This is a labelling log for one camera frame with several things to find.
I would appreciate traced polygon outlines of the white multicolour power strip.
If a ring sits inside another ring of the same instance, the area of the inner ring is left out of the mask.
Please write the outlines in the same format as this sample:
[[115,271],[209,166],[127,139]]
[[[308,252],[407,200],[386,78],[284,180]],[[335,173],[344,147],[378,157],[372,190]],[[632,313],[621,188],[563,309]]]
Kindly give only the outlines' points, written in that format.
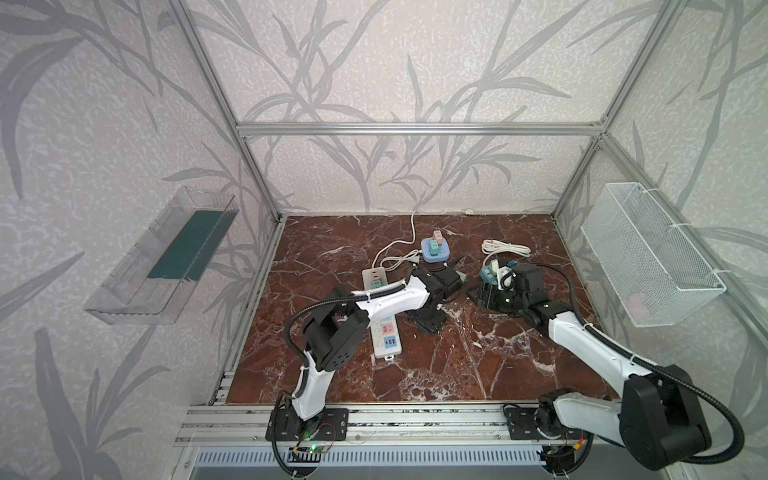
[[[387,274],[382,267],[363,270],[362,278],[366,290],[388,285]],[[399,331],[394,316],[372,320],[369,329],[376,359],[385,359],[391,362],[402,353]]]

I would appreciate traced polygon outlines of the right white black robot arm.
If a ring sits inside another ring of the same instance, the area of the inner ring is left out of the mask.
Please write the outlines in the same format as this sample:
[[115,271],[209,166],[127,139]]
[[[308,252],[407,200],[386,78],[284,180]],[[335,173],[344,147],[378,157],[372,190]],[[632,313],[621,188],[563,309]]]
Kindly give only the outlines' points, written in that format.
[[587,322],[574,301],[552,300],[545,264],[484,266],[468,295],[478,307],[523,319],[596,372],[617,400],[563,388],[539,397],[530,418],[539,433],[557,439],[579,430],[625,448],[648,470],[684,462],[722,464],[744,449],[736,415],[695,386],[685,370],[642,358]]

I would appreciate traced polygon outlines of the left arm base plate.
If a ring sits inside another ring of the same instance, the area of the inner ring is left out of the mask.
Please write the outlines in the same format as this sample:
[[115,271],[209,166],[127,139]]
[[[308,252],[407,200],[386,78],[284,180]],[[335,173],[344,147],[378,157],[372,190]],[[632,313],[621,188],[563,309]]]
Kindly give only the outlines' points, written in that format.
[[293,407],[275,408],[268,422],[267,441],[343,441],[349,424],[349,410],[325,408],[309,420],[301,419]]

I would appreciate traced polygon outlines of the teal blue power strip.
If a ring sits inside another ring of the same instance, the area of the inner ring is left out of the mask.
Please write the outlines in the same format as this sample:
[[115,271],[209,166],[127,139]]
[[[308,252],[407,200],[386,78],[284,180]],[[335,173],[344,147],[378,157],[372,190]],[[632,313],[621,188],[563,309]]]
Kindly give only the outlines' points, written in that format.
[[492,265],[483,266],[480,270],[480,277],[486,284],[489,284],[489,285],[498,284],[497,268]]

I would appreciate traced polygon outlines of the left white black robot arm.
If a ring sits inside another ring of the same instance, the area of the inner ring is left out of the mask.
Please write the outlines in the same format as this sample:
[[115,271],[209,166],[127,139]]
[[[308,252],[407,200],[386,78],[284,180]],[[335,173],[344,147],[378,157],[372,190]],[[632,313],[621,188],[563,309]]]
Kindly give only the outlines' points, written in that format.
[[414,267],[404,279],[372,290],[336,287],[294,313],[283,329],[288,348],[301,360],[289,411],[302,421],[321,415],[334,372],[356,354],[372,322],[404,313],[425,329],[439,330],[446,320],[443,306],[463,284],[463,275],[450,265]]

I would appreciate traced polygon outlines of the light blue square socket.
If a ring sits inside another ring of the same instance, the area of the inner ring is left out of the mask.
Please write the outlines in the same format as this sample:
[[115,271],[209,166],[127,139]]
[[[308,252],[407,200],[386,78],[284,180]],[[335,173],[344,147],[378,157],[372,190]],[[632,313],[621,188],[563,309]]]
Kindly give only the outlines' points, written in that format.
[[421,241],[421,255],[426,263],[446,262],[451,255],[450,247],[445,239],[425,238]]

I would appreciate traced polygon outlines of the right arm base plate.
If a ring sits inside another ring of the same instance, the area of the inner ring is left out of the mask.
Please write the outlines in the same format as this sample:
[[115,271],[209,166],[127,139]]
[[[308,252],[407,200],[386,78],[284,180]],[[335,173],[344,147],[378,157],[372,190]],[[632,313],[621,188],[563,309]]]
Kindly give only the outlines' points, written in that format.
[[565,427],[552,406],[507,403],[502,407],[512,440],[576,442],[586,437],[582,430]]

